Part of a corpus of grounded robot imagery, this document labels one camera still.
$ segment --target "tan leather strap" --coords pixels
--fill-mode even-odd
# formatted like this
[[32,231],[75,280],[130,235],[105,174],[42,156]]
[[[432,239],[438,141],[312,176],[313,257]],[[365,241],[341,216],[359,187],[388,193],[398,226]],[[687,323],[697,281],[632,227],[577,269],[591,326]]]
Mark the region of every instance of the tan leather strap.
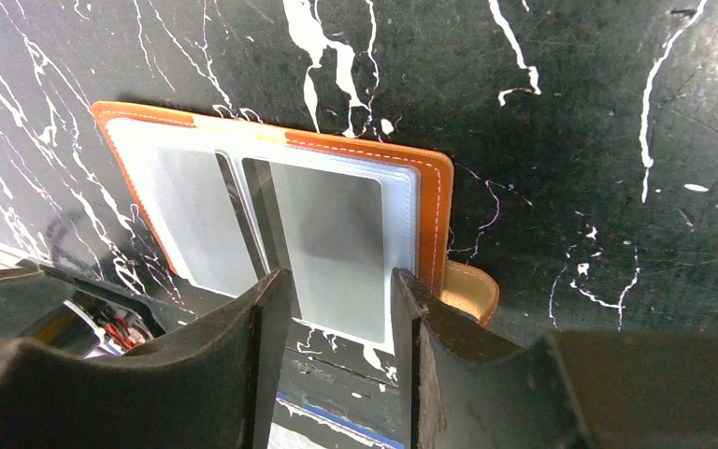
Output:
[[441,300],[472,315],[479,325],[488,328],[499,302],[499,285],[480,269],[448,260]]

